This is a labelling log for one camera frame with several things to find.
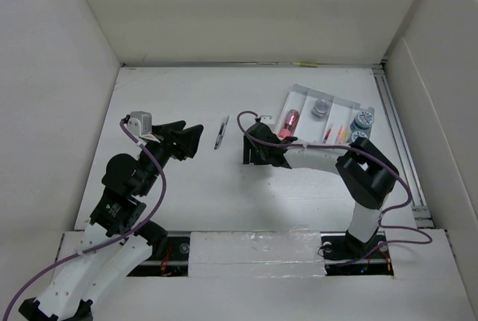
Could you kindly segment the pink capped marker tube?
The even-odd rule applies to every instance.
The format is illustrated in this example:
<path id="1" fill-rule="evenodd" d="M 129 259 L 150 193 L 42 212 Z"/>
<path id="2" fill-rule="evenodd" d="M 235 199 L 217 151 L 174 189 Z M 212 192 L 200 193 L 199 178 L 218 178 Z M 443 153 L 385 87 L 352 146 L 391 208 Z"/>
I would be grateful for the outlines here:
<path id="1" fill-rule="evenodd" d="M 298 110 L 291 109 L 286 113 L 284 122 L 278 133 L 279 138 L 292 137 L 298 124 L 300 113 Z"/>

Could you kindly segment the white compartment tray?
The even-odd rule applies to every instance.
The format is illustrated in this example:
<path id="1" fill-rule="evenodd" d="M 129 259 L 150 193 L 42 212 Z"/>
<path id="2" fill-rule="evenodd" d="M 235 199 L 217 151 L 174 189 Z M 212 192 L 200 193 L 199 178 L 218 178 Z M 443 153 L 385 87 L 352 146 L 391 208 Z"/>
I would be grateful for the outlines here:
<path id="1" fill-rule="evenodd" d="M 312 144 L 344 145 L 370 137 L 375 109 L 358 102 L 295 84 L 274 133 Z"/>

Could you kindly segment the red gel pen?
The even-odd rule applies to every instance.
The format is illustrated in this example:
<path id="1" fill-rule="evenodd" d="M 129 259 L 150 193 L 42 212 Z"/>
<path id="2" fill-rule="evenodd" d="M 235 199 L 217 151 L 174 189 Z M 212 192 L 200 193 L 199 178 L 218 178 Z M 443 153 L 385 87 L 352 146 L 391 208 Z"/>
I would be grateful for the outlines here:
<path id="1" fill-rule="evenodd" d="M 324 134 L 324 136 L 323 136 L 322 144 L 327 144 L 327 141 L 328 141 L 328 139 L 329 139 L 329 136 L 330 136 L 330 134 L 332 133 L 333 127 L 334 127 L 334 125 L 333 125 L 332 123 L 327 126 L 326 132 L 325 132 L 325 134 Z"/>

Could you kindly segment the clear paperclip jar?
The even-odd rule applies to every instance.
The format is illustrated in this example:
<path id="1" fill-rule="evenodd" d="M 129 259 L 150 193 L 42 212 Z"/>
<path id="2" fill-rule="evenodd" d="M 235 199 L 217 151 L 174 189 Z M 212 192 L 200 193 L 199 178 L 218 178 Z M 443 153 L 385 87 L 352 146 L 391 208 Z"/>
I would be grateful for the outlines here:
<path id="1" fill-rule="evenodd" d="M 331 102 L 325 99 L 318 99 L 314 102 L 311 114 L 317 118 L 325 118 L 331 109 Z"/>

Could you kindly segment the blue round jar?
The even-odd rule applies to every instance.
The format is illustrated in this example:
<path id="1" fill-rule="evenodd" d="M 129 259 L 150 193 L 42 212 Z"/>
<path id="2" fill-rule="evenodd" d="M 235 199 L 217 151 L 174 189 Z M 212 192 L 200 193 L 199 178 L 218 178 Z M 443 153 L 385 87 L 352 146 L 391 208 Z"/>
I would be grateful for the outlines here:
<path id="1" fill-rule="evenodd" d="M 360 110 L 351 122 L 352 131 L 368 131 L 375 122 L 374 114 L 367 110 Z"/>
<path id="2" fill-rule="evenodd" d="M 354 131 L 350 135 L 350 142 L 354 143 L 358 138 L 368 139 L 369 135 L 367 133 L 365 133 L 364 131 Z"/>

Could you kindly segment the black gel pen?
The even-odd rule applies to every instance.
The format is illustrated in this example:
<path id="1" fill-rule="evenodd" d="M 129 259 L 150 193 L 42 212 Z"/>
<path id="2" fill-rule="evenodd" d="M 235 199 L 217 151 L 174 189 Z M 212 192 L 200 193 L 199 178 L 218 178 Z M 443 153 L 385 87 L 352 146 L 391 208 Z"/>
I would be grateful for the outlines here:
<path id="1" fill-rule="evenodd" d="M 220 129 L 218 131 L 217 138 L 214 143 L 214 150 L 218 150 L 219 147 L 221 146 L 228 124 L 229 124 L 229 116 L 225 116 L 224 118 L 222 118 L 220 123 Z"/>

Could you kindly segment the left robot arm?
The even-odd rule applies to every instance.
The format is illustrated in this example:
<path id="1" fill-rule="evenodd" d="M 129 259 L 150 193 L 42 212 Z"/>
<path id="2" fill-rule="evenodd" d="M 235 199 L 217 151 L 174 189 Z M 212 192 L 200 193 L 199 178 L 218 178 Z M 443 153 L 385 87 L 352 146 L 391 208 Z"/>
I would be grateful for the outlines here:
<path id="1" fill-rule="evenodd" d="M 136 158 L 117 154 L 108 161 L 102 197 L 89 216 L 77 252 L 56 262 L 62 268 L 57 277 L 39 296 L 19 306 L 27 320 L 92 320 L 135 267 L 165 253 L 168 233 L 149 216 L 141 216 L 146 204 L 140 198 L 156 181 L 166 187 L 164 167 L 169 159 L 195 156 L 204 128 L 187 127 L 183 120 L 136 128 L 138 120 L 129 114 L 120 127 L 140 154 Z"/>

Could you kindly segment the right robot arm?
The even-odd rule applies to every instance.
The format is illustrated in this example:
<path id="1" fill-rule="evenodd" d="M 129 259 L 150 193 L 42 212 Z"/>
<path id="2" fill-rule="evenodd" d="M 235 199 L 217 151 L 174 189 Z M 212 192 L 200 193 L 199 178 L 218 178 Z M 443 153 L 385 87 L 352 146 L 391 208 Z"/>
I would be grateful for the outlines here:
<path id="1" fill-rule="evenodd" d="M 324 258 L 351 261 L 372 249 L 379 218 L 399 172 L 366 137 L 349 145 L 307 145 L 296 137 L 279 139 L 260 122 L 243 132 L 243 163 L 285 169 L 313 169 L 340 176 L 355 205 L 343 237 L 323 247 Z"/>

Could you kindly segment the front mounting rail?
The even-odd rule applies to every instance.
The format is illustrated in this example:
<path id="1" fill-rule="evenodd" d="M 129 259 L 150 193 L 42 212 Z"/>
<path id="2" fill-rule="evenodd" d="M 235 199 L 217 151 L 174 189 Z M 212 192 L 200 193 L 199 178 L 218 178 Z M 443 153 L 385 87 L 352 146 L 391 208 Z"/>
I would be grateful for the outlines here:
<path id="1" fill-rule="evenodd" d="M 195 231 L 174 233 L 165 251 L 133 275 L 199 278 L 320 278 L 394 274 L 388 252 L 349 264 L 342 233 Z"/>

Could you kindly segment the aluminium rail right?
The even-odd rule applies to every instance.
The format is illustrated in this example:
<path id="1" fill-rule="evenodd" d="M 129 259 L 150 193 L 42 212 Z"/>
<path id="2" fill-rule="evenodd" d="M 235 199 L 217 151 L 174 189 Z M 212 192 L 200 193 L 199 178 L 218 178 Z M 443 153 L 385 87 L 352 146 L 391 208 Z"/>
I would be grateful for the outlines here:
<path id="1" fill-rule="evenodd" d="M 397 150 L 400 160 L 401 176 L 403 177 L 404 181 L 407 182 L 412 193 L 411 209 L 417 224 L 417 228 L 434 229 L 435 225 L 432 221 L 432 216 L 429 212 L 425 196 L 421 189 L 418 174 L 412 160 L 412 155 L 406 141 L 406 136 L 400 123 L 400 118 L 391 95 L 391 90 L 388 86 L 383 65 L 374 64 L 372 71 L 373 77 L 376 81 L 377 90 L 382 100 L 385 118 L 387 119 L 387 123 L 391 129 L 395 149 Z"/>

